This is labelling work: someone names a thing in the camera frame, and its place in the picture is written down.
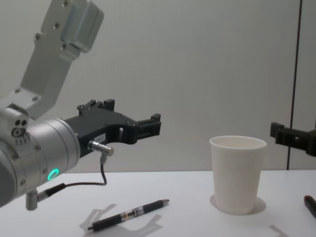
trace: cable connector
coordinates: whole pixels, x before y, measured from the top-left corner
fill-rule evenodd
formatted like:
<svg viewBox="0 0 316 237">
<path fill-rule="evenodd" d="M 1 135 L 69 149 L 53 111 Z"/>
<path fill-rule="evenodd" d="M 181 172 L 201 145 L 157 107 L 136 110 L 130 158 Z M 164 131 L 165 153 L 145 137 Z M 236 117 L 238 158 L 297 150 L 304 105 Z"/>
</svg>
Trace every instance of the cable connector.
<svg viewBox="0 0 316 237">
<path fill-rule="evenodd" d="M 108 147 L 106 145 L 103 145 L 95 141 L 90 141 L 88 143 L 88 149 L 96 151 L 96 152 L 101 152 L 103 154 L 106 154 L 109 157 L 111 157 L 114 154 L 114 149 L 112 147 Z"/>
<path fill-rule="evenodd" d="M 108 156 L 104 153 L 102 153 L 101 157 L 100 157 L 100 164 L 104 165 L 107 162 Z"/>
</svg>

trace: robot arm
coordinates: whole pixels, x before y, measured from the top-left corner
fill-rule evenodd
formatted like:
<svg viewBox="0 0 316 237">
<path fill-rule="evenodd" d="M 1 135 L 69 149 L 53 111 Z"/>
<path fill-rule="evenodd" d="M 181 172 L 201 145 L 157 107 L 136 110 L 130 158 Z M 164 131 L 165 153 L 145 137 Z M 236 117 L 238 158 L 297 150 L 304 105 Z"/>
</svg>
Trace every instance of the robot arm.
<svg viewBox="0 0 316 237">
<path fill-rule="evenodd" d="M 88 52 L 103 20 L 103 12 L 89 0 L 53 0 L 19 88 L 1 101 L 38 119 L 56 102 L 71 63 Z"/>
<path fill-rule="evenodd" d="M 46 198 L 37 187 L 81 157 L 110 156 L 108 143 L 159 135 L 160 115 L 134 121 L 114 112 L 114 100 L 92 100 L 78 106 L 77 117 L 28 126 L 55 104 L 72 61 L 91 49 L 102 20 L 90 0 L 52 0 L 20 87 L 0 101 L 0 207 L 27 194 L 27 209 L 34 210 Z"/>
</svg>

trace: silver connector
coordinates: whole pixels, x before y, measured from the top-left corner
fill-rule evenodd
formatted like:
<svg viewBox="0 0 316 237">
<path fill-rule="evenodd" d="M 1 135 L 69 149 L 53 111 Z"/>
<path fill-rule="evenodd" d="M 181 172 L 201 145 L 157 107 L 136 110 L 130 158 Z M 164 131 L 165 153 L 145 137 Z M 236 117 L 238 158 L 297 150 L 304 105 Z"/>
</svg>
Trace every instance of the silver connector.
<svg viewBox="0 0 316 237">
<path fill-rule="evenodd" d="M 100 164 L 105 164 L 107 162 L 108 156 L 104 153 L 102 153 L 100 157 Z"/>
<path fill-rule="evenodd" d="M 101 152 L 109 157 L 111 157 L 114 154 L 113 148 L 108 147 L 106 145 L 102 145 L 102 144 L 95 142 L 95 141 L 90 141 L 88 143 L 88 149 L 96 151 L 96 152 Z"/>
<path fill-rule="evenodd" d="M 26 194 L 26 209 L 34 211 L 38 207 L 38 192 L 32 190 Z"/>
<path fill-rule="evenodd" d="M 46 198 L 48 198 L 48 195 L 45 191 L 40 192 L 38 194 L 38 202 L 45 200 Z"/>
</svg>

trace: green led ring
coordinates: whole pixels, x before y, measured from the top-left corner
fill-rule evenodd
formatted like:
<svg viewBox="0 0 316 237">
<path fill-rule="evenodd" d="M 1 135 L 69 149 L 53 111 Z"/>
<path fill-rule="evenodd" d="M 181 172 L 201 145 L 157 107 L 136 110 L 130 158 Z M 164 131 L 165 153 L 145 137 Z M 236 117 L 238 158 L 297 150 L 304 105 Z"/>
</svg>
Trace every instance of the green led ring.
<svg viewBox="0 0 316 237">
<path fill-rule="evenodd" d="M 54 169 L 52 170 L 49 175 L 48 175 L 48 180 L 52 180 L 53 178 L 55 178 L 57 175 L 59 174 L 59 169 Z"/>
</svg>

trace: cable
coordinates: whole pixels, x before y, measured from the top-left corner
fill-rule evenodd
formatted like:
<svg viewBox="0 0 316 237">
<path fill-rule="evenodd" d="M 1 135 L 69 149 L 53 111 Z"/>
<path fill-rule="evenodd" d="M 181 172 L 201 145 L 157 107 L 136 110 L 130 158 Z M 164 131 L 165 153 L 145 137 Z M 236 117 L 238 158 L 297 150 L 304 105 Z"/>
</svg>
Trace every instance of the cable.
<svg viewBox="0 0 316 237">
<path fill-rule="evenodd" d="M 101 170 L 101 175 L 102 175 L 104 183 L 81 182 L 81 183 L 66 184 L 65 187 L 78 186 L 78 185 L 99 185 L 99 186 L 105 186 L 108 183 L 108 181 L 107 181 L 107 178 L 105 177 L 104 165 L 103 164 L 100 165 L 100 170 Z"/>
<path fill-rule="evenodd" d="M 50 189 L 46 189 L 45 191 L 41 192 L 38 194 L 38 200 L 44 200 L 50 196 L 52 196 L 53 194 L 62 191 L 63 189 L 67 188 L 67 187 L 72 187 L 72 186 L 78 186 L 78 185 L 98 185 L 98 186 L 105 186 L 108 181 L 107 178 L 105 177 L 105 173 L 104 173 L 104 163 L 102 162 L 100 165 L 100 170 L 101 170 L 101 175 L 103 178 L 103 183 L 90 183 L 90 182 L 81 182 L 81 183 L 72 183 L 72 184 L 59 184 L 56 185 Z"/>
</svg>

